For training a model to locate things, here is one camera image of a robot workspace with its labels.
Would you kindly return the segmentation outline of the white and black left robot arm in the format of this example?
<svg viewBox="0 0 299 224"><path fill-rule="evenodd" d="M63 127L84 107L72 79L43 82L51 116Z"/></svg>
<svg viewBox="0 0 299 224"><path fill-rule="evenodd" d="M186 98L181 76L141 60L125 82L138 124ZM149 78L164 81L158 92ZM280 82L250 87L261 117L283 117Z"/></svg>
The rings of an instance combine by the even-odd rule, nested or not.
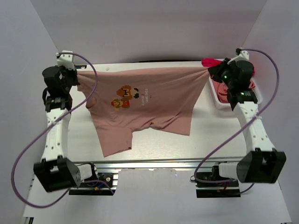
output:
<svg viewBox="0 0 299 224"><path fill-rule="evenodd" d="M41 161L34 164L33 171L46 192L88 186L98 183L99 175L93 163L76 165L68 159L68 126L72 109L70 90L78 86L76 67L56 65L42 72L46 88L43 103L49 130Z"/></svg>

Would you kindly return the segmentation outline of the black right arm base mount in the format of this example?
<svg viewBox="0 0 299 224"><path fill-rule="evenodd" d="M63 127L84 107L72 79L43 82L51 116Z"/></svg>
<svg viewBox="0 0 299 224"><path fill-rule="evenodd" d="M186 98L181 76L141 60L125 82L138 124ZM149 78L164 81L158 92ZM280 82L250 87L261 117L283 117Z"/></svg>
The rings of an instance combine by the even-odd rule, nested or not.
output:
<svg viewBox="0 0 299 224"><path fill-rule="evenodd" d="M212 183L199 182L192 175L190 181L196 184L197 198L234 198L241 197L238 181L222 182L228 180L219 175L218 165L212 166L209 172L198 172L198 179L210 181Z"/></svg>

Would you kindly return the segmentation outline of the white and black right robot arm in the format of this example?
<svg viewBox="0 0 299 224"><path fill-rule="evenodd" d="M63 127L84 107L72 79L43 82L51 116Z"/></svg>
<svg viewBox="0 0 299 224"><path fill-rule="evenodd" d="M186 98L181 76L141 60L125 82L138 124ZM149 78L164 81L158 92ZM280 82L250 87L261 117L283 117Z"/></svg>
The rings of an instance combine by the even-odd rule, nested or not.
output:
<svg viewBox="0 0 299 224"><path fill-rule="evenodd" d="M247 60L230 61L208 68L211 78L224 83L227 99L237 117L246 143L246 155L239 162L223 162L211 174L211 181L222 186L228 178L242 183L275 183L286 162L286 155L277 151L258 115L258 100L250 88L254 66Z"/></svg>

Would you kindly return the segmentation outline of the white perforated plastic basket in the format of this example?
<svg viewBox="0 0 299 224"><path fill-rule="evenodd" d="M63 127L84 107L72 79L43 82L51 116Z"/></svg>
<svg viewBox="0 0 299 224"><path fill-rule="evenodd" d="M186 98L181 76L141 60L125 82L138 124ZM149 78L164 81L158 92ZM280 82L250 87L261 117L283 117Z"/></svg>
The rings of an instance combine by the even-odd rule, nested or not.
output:
<svg viewBox="0 0 299 224"><path fill-rule="evenodd" d="M208 80L208 85L210 87L210 90L211 90L211 93L212 93L212 96L213 96L213 100L214 100L214 105L217 109L219 110L224 110L224 109L230 109L230 104L229 103L222 103L219 98L218 98L218 95L217 95L217 89L214 87L214 84L213 84L213 80L211 78L209 78ZM258 89L258 87L256 86L255 88L252 88L252 91L254 92L254 94L256 95L256 98L257 98L257 103L258 104L261 104L262 101L263 101L263 97Z"/></svg>

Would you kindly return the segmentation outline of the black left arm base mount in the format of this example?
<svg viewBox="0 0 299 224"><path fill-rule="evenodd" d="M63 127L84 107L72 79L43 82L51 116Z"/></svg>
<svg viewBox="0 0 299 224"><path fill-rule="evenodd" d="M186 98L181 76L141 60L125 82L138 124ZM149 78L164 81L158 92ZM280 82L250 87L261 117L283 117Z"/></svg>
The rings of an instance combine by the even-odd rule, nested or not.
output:
<svg viewBox="0 0 299 224"><path fill-rule="evenodd" d="M71 196L112 196L116 191L117 173L98 173L100 182L82 183L78 188L69 191Z"/></svg>

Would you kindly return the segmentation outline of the dusty pink t shirt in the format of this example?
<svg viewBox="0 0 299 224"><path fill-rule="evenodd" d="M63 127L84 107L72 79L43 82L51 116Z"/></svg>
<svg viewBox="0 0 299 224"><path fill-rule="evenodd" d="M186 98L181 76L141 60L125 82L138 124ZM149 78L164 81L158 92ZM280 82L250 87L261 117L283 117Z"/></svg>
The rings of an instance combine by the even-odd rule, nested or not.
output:
<svg viewBox="0 0 299 224"><path fill-rule="evenodd" d="M79 72L78 91L86 97L103 156L129 150L133 132L150 127L189 135L208 78L204 67Z"/></svg>

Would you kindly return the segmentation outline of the black xdof label sticker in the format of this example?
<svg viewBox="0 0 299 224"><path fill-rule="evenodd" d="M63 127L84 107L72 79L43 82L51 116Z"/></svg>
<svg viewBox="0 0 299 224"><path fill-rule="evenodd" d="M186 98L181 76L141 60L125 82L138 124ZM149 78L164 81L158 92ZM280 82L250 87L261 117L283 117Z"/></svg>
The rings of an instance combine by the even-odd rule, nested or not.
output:
<svg viewBox="0 0 299 224"><path fill-rule="evenodd" d="M75 65L76 69L86 69L87 65Z"/></svg>

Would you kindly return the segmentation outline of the magenta t shirt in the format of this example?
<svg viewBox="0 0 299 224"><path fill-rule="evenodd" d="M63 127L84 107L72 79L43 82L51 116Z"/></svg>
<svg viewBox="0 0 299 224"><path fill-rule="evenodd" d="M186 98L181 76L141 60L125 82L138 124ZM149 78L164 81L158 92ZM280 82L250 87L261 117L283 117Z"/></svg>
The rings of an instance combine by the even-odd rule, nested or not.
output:
<svg viewBox="0 0 299 224"><path fill-rule="evenodd" d="M201 60L201 64L203 67L214 67L214 66L218 66L222 63L222 60L217 60L217 59L213 59L213 58L204 58Z"/></svg>

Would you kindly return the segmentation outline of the coral pink t shirt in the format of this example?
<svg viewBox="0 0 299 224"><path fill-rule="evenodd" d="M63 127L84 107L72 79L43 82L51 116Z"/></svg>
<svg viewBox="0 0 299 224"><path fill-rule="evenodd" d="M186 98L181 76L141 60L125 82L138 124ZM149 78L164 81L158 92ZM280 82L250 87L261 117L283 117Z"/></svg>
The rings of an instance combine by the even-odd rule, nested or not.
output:
<svg viewBox="0 0 299 224"><path fill-rule="evenodd" d="M221 103L227 104L228 103L228 88L224 83L218 83L216 81L212 81L216 95L218 100Z"/></svg>

